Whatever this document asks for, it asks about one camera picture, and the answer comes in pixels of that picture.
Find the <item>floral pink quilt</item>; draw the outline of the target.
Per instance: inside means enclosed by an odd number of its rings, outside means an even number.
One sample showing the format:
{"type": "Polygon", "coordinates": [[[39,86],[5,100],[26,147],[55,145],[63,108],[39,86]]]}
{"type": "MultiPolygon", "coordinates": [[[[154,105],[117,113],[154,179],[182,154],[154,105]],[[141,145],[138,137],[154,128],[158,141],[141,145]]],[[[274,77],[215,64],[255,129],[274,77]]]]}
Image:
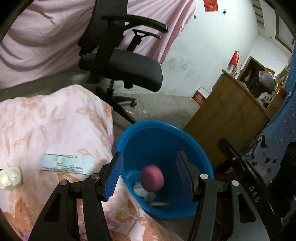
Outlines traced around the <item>floral pink quilt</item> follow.
{"type": "MultiPolygon", "coordinates": [[[[112,107],[80,85],[1,102],[1,169],[15,166],[23,173],[19,188],[1,190],[1,210],[19,238],[29,239],[59,181],[87,177],[39,171],[44,153],[90,158],[99,170],[111,161],[113,148],[112,107]]],[[[182,240],[140,207],[121,177],[102,206],[113,240],[182,240]]]]}

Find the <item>red diamond wall decoration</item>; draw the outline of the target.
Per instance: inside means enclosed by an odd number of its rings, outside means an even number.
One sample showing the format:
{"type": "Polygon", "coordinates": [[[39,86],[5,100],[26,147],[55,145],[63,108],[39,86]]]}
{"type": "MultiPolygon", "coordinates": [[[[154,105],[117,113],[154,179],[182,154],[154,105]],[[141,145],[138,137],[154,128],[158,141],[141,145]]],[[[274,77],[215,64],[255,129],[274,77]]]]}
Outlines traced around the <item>red diamond wall decoration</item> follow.
{"type": "Polygon", "coordinates": [[[217,0],[203,0],[205,11],[218,11],[217,0]]]}

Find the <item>pink hanging sheet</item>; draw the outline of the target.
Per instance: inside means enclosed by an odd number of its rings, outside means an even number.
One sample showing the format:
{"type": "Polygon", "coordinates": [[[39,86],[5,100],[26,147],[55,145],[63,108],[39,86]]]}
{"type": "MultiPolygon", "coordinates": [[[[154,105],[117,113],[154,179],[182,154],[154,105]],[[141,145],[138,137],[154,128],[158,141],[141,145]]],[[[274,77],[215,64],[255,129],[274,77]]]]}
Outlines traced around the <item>pink hanging sheet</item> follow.
{"type": "MultiPolygon", "coordinates": [[[[65,71],[78,64],[78,40],[94,1],[34,1],[12,24],[1,42],[1,88],[65,71]]],[[[163,62],[192,19],[196,1],[129,1],[127,12],[168,26],[160,40],[145,37],[135,52],[163,62]]]]}

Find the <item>blue plastic basin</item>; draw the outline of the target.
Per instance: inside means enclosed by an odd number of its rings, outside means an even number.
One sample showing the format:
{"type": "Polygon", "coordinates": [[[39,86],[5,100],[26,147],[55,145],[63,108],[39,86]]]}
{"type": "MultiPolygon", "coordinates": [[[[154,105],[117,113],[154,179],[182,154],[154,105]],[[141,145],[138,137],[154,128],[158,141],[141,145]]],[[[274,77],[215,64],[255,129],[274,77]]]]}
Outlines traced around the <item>blue plastic basin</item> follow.
{"type": "Polygon", "coordinates": [[[131,195],[149,215],[177,221],[195,215],[197,203],[186,195],[176,166],[178,152],[184,152],[190,163],[213,178],[211,163],[202,147],[186,132],[164,121],[143,120],[129,126],[120,136],[116,149],[123,154],[121,177],[131,195]],[[144,167],[156,165],[164,176],[164,186],[156,192],[153,207],[138,196],[133,186],[140,181],[144,167]]]}

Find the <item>red hanging wall ornament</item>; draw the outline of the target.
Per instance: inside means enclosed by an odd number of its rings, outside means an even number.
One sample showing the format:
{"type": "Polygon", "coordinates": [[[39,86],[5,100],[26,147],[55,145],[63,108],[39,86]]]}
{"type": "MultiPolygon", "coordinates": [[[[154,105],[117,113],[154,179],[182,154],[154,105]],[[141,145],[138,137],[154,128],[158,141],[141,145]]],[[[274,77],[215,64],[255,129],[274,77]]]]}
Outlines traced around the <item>red hanging wall ornament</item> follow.
{"type": "Polygon", "coordinates": [[[233,66],[233,67],[236,67],[238,62],[239,62],[239,55],[240,55],[240,52],[239,50],[235,51],[232,58],[231,58],[231,61],[230,61],[230,64],[233,66]]]}

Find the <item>blue starry curtain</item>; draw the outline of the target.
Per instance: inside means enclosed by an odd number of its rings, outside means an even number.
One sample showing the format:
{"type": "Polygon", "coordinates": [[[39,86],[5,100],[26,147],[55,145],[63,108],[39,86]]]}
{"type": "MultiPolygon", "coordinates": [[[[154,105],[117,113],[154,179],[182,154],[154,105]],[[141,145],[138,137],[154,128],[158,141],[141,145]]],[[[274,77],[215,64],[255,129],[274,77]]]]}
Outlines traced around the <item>blue starry curtain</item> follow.
{"type": "Polygon", "coordinates": [[[283,105],[245,154],[266,185],[269,185],[280,170],[280,163],[288,144],[295,142],[295,50],[284,90],[287,96],[283,105]]]}

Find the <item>wooden cabinet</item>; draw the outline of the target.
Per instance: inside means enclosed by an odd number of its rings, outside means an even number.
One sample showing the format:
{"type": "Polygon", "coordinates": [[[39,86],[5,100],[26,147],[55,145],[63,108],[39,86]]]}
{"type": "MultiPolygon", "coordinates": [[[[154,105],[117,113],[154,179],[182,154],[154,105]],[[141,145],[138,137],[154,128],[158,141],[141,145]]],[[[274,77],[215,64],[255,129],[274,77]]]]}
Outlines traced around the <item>wooden cabinet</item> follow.
{"type": "Polygon", "coordinates": [[[226,160],[217,148],[220,138],[241,150],[261,133],[282,104],[283,99],[277,94],[264,108],[242,82],[223,71],[184,131],[203,148],[212,167],[217,167],[226,160]]]}

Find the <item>pale green paper slip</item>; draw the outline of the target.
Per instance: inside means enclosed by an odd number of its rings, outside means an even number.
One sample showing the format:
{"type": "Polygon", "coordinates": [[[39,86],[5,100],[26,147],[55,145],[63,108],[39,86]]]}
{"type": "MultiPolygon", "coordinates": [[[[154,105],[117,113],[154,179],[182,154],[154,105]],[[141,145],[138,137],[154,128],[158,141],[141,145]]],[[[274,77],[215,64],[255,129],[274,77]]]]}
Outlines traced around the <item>pale green paper slip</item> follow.
{"type": "Polygon", "coordinates": [[[43,154],[39,159],[37,169],[90,175],[94,171],[93,161],[91,156],[43,154]]]}

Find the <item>black office chair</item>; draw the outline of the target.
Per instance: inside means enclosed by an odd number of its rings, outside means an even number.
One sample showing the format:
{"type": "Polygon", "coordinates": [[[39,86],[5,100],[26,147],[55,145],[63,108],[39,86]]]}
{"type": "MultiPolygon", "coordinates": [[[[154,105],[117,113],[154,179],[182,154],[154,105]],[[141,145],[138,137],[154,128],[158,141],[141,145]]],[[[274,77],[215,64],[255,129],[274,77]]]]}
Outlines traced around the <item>black office chair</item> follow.
{"type": "Polygon", "coordinates": [[[136,122],[135,119],[120,103],[128,101],[133,108],[137,100],[114,96],[114,82],[122,81],[126,89],[136,85],[153,92],[159,91],[163,83],[160,63],[134,52],[144,37],[161,37],[138,30],[138,26],[146,26],[164,34],[168,32],[164,23],[129,15],[127,1],[96,1],[90,22],[78,41],[78,66],[90,73],[87,83],[98,84],[105,78],[110,79],[107,90],[97,87],[95,94],[131,124],[136,122]]]}

